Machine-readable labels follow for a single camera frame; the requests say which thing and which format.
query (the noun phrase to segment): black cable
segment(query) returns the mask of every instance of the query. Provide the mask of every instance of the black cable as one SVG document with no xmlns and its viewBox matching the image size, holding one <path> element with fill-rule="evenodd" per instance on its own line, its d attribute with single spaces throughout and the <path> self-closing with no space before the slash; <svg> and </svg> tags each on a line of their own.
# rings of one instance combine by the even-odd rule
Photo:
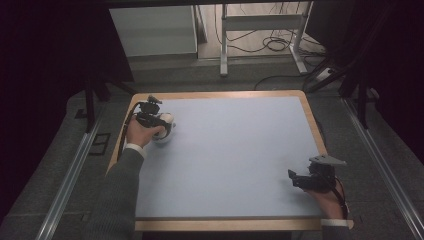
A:
<svg viewBox="0 0 424 240">
<path fill-rule="evenodd" d="M 284 6 L 284 3 L 281 3 L 280 11 L 278 11 L 278 14 L 283 13 L 283 6 Z"/>
<path fill-rule="evenodd" d="M 132 109 L 128 112 L 127 118 L 125 119 L 124 125 L 122 126 L 121 139 L 119 140 L 119 148 L 118 148 L 118 159 L 121 157 L 122 150 L 124 148 L 125 137 L 127 135 L 128 124 L 131 121 L 132 116 L 134 115 L 134 111 L 139 106 L 140 103 L 136 103 Z"/>
<path fill-rule="evenodd" d="M 303 41 L 307 41 L 307 42 L 310 42 L 310 43 L 313 43 L 313 44 L 316 44 L 316 45 L 320 45 L 320 46 L 323 46 L 321 43 L 318 43 L 318 42 L 314 42 L 314 41 L 311 41 L 311 40 L 308 40 L 308 39 L 306 39 L 306 38 L 302 38 L 302 40 Z"/>
<path fill-rule="evenodd" d="M 276 6 L 277 6 L 277 3 L 274 3 L 274 6 L 271 8 L 271 10 L 269 10 L 269 13 L 268 14 L 271 14 L 272 9 L 274 9 Z"/>
<path fill-rule="evenodd" d="M 318 66 L 319 64 L 312 64 L 312 63 L 308 62 L 308 60 L 306 60 L 307 58 L 310 58 L 310 57 L 319 57 L 319 56 L 314 56 L 314 55 L 310 55 L 310 56 L 303 56 L 303 62 L 305 62 L 306 64 L 308 64 L 308 65 L 309 65 L 309 66 L 311 66 L 311 67 L 316 67 L 316 66 Z"/>
<path fill-rule="evenodd" d="M 286 14 L 287 14 L 287 9 L 289 9 L 289 4 L 290 4 L 290 2 L 287 2 L 287 6 L 286 6 Z"/>
<path fill-rule="evenodd" d="M 257 90 L 256 88 L 258 87 L 259 84 L 261 84 L 262 82 L 264 82 L 264 81 L 266 81 L 268 79 L 271 79 L 271 78 L 277 78 L 277 77 L 281 77 L 281 78 L 283 78 L 283 77 L 307 77 L 307 79 L 308 79 L 311 75 L 315 74 L 320 69 L 320 66 L 321 65 L 326 64 L 327 61 L 329 61 L 329 58 L 328 57 L 324 58 L 324 60 L 322 60 L 318 64 L 318 66 L 316 68 L 314 68 L 314 70 L 312 70 L 310 73 L 307 73 L 307 74 L 291 75 L 291 76 L 290 75 L 275 75 L 275 76 L 270 76 L 270 77 L 263 78 L 263 79 L 261 79 L 259 82 L 257 82 L 255 84 L 255 86 L 253 87 L 253 91 L 256 91 Z"/>
<path fill-rule="evenodd" d="M 316 66 L 314 68 L 314 71 L 318 72 L 318 71 L 322 70 L 325 66 L 327 66 L 328 62 L 330 62 L 330 59 L 331 59 L 330 57 L 326 56 L 324 58 L 324 60 L 322 62 L 320 62 L 318 64 L 318 66 Z M 303 85 L 302 85 L 302 91 L 306 90 L 306 86 L 308 86 L 308 84 L 314 80 L 314 76 L 315 76 L 315 74 L 314 75 L 311 74 L 304 80 Z"/>
<path fill-rule="evenodd" d="M 218 28 L 216 27 L 216 25 L 217 25 L 216 24 L 216 5 L 214 6 L 214 20 L 215 20 L 215 34 L 216 34 L 216 38 L 218 39 L 218 42 L 220 44 L 222 44 L 221 40 L 219 39 Z M 238 49 L 238 50 L 243 51 L 243 52 L 254 53 L 254 52 L 262 51 L 263 49 L 267 48 L 267 45 L 265 44 L 262 48 L 257 49 L 257 50 L 246 50 L 246 49 L 242 49 L 242 48 L 239 48 L 239 47 L 236 47 L 236 46 L 233 46 L 233 45 L 227 45 L 227 47 L 229 47 L 229 48 L 235 48 L 235 49 Z"/>
<path fill-rule="evenodd" d="M 229 39 L 229 38 L 228 38 L 228 36 L 227 36 L 226 38 L 227 38 L 227 40 L 228 40 L 228 41 L 232 42 L 232 41 L 239 40 L 240 38 L 244 38 L 244 37 L 246 37 L 246 36 L 248 36 L 248 35 L 250 35 L 250 34 L 252 34 L 252 33 L 254 33 L 254 32 L 257 32 L 257 31 L 258 31 L 258 30 L 253 30 L 253 31 L 251 31 L 251 32 L 248 32 L 248 33 L 246 33 L 246 34 L 244 34 L 244 35 L 240 36 L 240 37 L 236 37 L 236 38 L 234 38 L 234 39 Z"/>
<path fill-rule="evenodd" d="M 343 213 L 343 219 L 347 219 L 347 216 L 349 214 L 349 210 L 348 210 L 347 205 L 346 205 L 346 196 L 344 195 L 344 188 L 343 188 L 342 182 L 340 181 L 340 179 L 338 179 L 337 177 L 335 177 L 336 181 L 339 182 L 339 184 L 340 184 L 340 187 L 342 189 L 343 196 L 339 193 L 339 191 L 337 191 L 337 189 L 336 189 L 335 186 L 333 187 L 327 181 L 327 178 L 326 177 L 324 177 L 320 173 L 317 173 L 317 174 L 327 183 L 328 187 L 330 187 L 330 190 L 334 193 L 334 195 L 336 196 L 337 200 L 339 201 L 340 208 L 342 209 L 342 213 Z"/>
<path fill-rule="evenodd" d="M 322 123 L 320 121 L 318 121 L 318 119 L 315 117 L 314 113 L 312 113 L 312 116 L 314 116 L 314 120 L 317 123 L 318 130 L 319 130 L 319 133 L 321 134 L 322 141 L 324 142 L 324 146 L 326 146 L 327 140 L 326 140 L 326 137 L 325 137 L 325 134 L 324 134 Z"/>
<path fill-rule="evenodd" d="M 297 2 L 296 14 L 297 14 L 297 11 L 299 10 L 299 6 L 300 6 L 300 2 Z"/>
<path fill-rule="evenodd" d="M 247 15 L 247 14 L 244 12 L 243 8 L 241 8 L 241 3 L 240 3 L 240 10 L 244 13 L 244 15 Z"/>
</svg>

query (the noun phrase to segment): gray floor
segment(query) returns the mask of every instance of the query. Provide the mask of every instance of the gray floor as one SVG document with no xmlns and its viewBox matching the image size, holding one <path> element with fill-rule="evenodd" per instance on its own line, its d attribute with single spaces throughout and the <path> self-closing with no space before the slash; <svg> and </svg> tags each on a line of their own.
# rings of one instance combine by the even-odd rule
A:
<svg viewBox="0 0 424 240">
<path fill-rule="evenodd" d="M 136 82 L 128 85 L 143 93 L 245 91 L 253 90 L 259 80 L 268 76 L 298 74 L 290 57 L 231 59 L 227 78 L 219 76 L 219 62 L 216 60 L 158 59 L 149 61 L 150 65 L 143 67 L 143 62 L 133 59 L 130 64 Z M 338 168 L 337 175 L 345 185 L 349 217 L 355 222 L 352 235 L 355 239 L 415 239 L 337 95 L 339 84 L 335 82 L 307 97 L 321 126 L 328 153 L 349 164 L 348 167 Z M 302 85 L 303 78 L 279 77 L 261 83 L 258 90 L 301 89 Z M 105 107 L 97 133 L 109 134 L 110 139 L 104 154 L 101 154 L 103 146 L 91 147 L 91 154 L 85 159 L 53 239 L 80 239 L 81 229 L 97 198 L 131 99 L 122 90 L 113 86 L 109 88 L 111 100 L 108 103 L 96 102 L 96 109 Z M 37 235 L 84 135 L 86 120 L 75 118 L 78 110 L 84 108 L 83 93 L 69 100 L 62 126 L 37 171 L 5 218 L 0 228 L 0 239 L 34 239 Z M 367 113 L 369 131 L 422 216 L 423 165 L 375 111 L 373 103 L 368 104 Z M 258 239 L 282 237 L 277 234 L 259 236 Z M 294 232 L 291 238 L 321 239 L 319 232 Z"/>
</svg>

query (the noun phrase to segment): metal rail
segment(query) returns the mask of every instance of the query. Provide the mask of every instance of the metal rail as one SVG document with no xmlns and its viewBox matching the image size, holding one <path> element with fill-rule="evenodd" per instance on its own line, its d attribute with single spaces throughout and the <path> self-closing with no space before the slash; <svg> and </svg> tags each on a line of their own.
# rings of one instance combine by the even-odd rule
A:
<svg viewBox="0 0 424 240">
<path fill-rule="evenodd" d="M 420 214 L 414 207 L 406 192 L 403 190 L 402 186 L 399 184 L 396 176 L 390 169 L 390 166 L 387 164 L 384 156 L 381 154 L 377 144 L 374 142 L 373 137 L 368 130 L 362 127 L 362 124 L 356 117 L 356 109 L 352 102 L 346 99 L 343 99 L 342 102 L 344 103 L 350 115 L 353 125 L 362 138 L 362 141 L 365 143 L 365 146 L 370 153 L 378 171 L 380 172 L 387 188 L 389 189 L 390 194 L 392 195 L 393 199 L 399 207 L 399 210 L 405 218 L 406 223 L 414 234 L 415 239 L 424 239 L 424 225 Z"/>
<path fill-rule="evenodd" d="M 104 104 L 99 106 L 99 110 L 94 123 L 93 129 L 89 133 L 85 133 L 81 143 L 77 149 L 77 152 L 72 160 L 72 163 L 68 169 L 68 172 L 63 179 L 62 185 L 60 186 L 55 199 L 53 200 L 50 209 L 44 218 L 44 222 L 37 234 L 37 240 L 50 240 L 56 231 L 57 225 L 62 217 L 63 211 L 65 210 L 66 204 L 68 203 L 69 197 L 71 196 L 72 190 L 78 179 L 79 173 L 81 172 L 82 166 L 84 165 L 85 158 L 88 154 L 91 144 L 93 143 L 94 136 L 102 119 Z"/>
</svg>

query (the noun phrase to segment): gray sleeve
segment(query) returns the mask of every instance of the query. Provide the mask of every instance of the gray sleeve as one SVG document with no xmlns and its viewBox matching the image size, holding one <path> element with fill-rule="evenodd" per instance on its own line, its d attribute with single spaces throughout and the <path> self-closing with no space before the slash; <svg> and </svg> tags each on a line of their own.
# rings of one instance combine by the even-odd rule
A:
<svg viewBox="0 0 424 240">
<path fill-rule="evenodd" d="M 83 239 L 131 239 L 143 157 L 124 149 L 119 161 L 106 175 Z"/>
<path fill-rule="evenodd" d="M 323 240 L 349 240 L 351 239 L 349 227 L 322 226 Z"/>
</svg>

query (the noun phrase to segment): wooden table edge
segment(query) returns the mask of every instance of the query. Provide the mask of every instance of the wooden table edge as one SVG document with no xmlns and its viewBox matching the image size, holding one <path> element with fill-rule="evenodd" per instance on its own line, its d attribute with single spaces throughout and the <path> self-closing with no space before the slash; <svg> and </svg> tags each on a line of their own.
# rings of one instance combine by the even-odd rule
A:
<svg viewBox="0 0 424 240">
<path fill-rule="evenodd" d="M 140 93 L 132 97 L 127 114 L 139 101 L 145 101 L 150 94 Z M 231 92 L 180 92 L 152 93 L 159 100 L 202 99 L 202 98 L 254 98 L 254 97 L 299 97 L 308 120 L 309 127 L 320 154 L 326 154 L 320 131 L 304 92 L 300 90 L 282 91 L 231 91 Z M 115 144 L 108 170 L 117 162 L 119 142 Z M 319 219 L 281 219 L 281 220 L 148 220 L 136 221 L 136 231 L 261 231 L 261 230 L 320 230 Z"/>
<path fill-rule="evenodd" d="M 354 226 L 348 220 L 349 229 Z M 255 220 L 146 220 L 136 221 L 136 231 L 319 231 L 321 219 Z"/>
</svg>

